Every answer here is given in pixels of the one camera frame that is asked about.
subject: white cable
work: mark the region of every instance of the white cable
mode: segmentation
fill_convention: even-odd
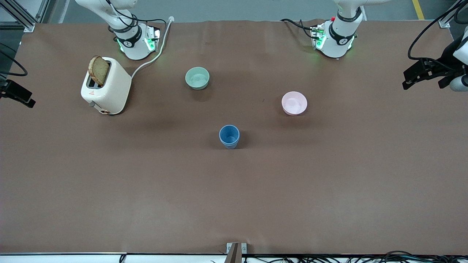
[[[148,64],[153,63],[154,61],[156,61],[156,60],[159,58],[159,56],[160,56],[161,53],[162,53],[162,49],[164,48],[164,44],[166,43],[166,37],[167,37],[167,35],[168,35],[169,28],[170,28],[170,26],[171,26],[171,24],[172,24],[172,21],[174,21],[174,18],[173,18],[173,17],[170,17],[170,18],[169,18],[168,26],[167,26],[167,28],[166,28],[166,32],[164,32],[164,37],[163,37],[163,39],[162,39],[161,49],[159,50],[158,55],[156,55],[156,57],[154,57],[154,59],[152,59],[152,60],[150,60],[150,61],[148,61],[148,62],[146,62],[146,63],[141,64],[141,66],[139,66],[137,69],[135,69],[135,71],[134,71],[133,74],[132,74],[132,79],[133,79],[133,77],[135,76],[135,74],[137,73],[138,70],[140,70],[141,68],[143,68],[144,66],[146,66],[146,65],[148,65]]]
[[[110,5],[110,7],[112,8],[112,11],[114,11],[114,14],[117,16],[117,18],[120,19],[120,21],[122,21],[122,23],[124,23],[124,25],[126,25],[125,22],[124,22],[124,21],[122,20],[122,18],[120,17],[119,13],[117,13],[117,10],[116,10],[116,8],[114,7],[114,5],[112,5],[112,4],[109,4],[109,5]]]

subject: bread slice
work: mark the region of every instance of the bread slice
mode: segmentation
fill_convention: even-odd
[[[94,56],[89,62],[88,72],[98,85],[104,86],[109,72],[109,64],[101,56]]]

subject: blue cup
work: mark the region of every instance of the blue cup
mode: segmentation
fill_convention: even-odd
[[[241,133],[234,125],[226,125],[219,131],[219,139],[228,149],[234,149],[239,142]]]

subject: green bowl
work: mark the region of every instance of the green bowl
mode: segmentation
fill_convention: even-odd
[[[185,82],[192,89],[196,90],[206,88],[208,85],[208,80],[210,80],[210,74],[206,69],[199,66],[191,68],[185,75]]]

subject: black band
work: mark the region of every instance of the black band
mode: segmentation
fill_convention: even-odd
[[[338,14],[336,15],[338,17],[339,20],[341,21],[344,21],[344,22],[353,22],[355,21],[362,13],[362,10],[361,10],[361,7],[358,7],[358,9],[356,9],[356,15],[353,17],[353,18],[347,18],[347,17],[342,17],[340,15],[340,12],[338,12]]]
[[[136,43],[138,40],[140,40],[141,31],[142,31],[142,30],[141,30],[141,27],[138,26],[138,32],[137,32],[134,36],[132,36],[132,37],[130,37],[130,38],[128,38],[128,39],[123,39],[123,38],[119,38],[119,37],[118,37],[118,40],[119,40],[119,42],[120,42],[122,45],[124,45],[125,47],[134,47],[134,46],[135,46],[135,43]]]
[[[465,85],[465,87],[468,87],[468,75],[463,75],[461,78],[461,83]]]
[[[354,37],[354,35],[356,34],[356,32],[354,32],[354,34],[352,34],[351,36],[347,36],[347,37],[344,37],[344,36],[341,36],[341,35],[337,34],[333,30],[333,22],[330,25],[329,32],[330,32],[331,38],[335,39],[336,44],[339,45],[339,46],[346,45]]]
[[[114,31],[114,33],[125,33],[125,32],[128,32],[130,31],[132,28],[134,28],[136,25],[138,25],[138,20],[137,20],[137,17],[135,15],[133,15],[133,20],[132,20],[132,23],[130,24],[129,27],[126,27],[124,29],[114,29],[114,28],[111,28],[112,31]]]
[[[464,44],[466,44],[466,42],[468,41],[468,37],[466,37],[465,39],[463,39],[460,43],[460,45],[457,47],[457,50],[459,50],[461,47],[463,47]]]

